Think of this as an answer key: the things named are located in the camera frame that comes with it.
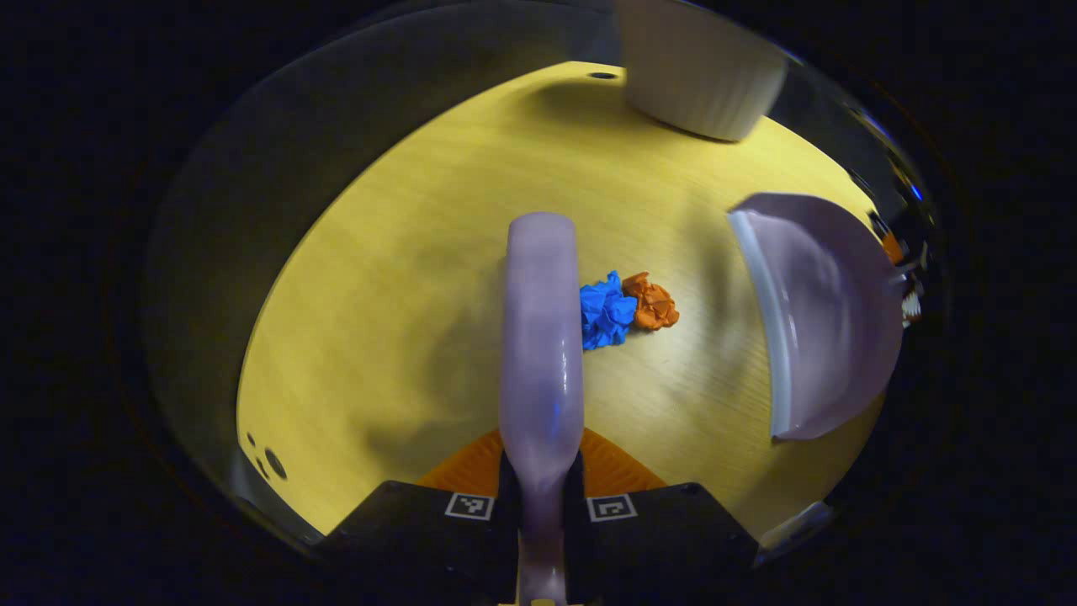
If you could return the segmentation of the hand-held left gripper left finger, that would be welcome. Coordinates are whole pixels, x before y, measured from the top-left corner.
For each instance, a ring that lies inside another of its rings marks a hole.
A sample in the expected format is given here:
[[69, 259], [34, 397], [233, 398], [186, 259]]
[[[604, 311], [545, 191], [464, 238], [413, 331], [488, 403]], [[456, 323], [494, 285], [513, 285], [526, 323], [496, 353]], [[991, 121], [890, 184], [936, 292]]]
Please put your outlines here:
[[499, 431], [415, 483], [384, 481], [316, 544], [365, 596], [400, 605], [517, 598], [522, 491]]

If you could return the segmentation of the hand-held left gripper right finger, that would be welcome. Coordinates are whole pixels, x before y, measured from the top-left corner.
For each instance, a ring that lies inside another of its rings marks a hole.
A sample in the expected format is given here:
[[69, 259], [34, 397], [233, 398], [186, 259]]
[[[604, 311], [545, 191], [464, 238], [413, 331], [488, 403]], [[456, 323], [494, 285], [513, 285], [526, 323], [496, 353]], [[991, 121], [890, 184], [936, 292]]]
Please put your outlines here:
[[724, 605], [759, 545], [705, 487], [669, 484], [592, 429], [563, 492], [570, 605]]

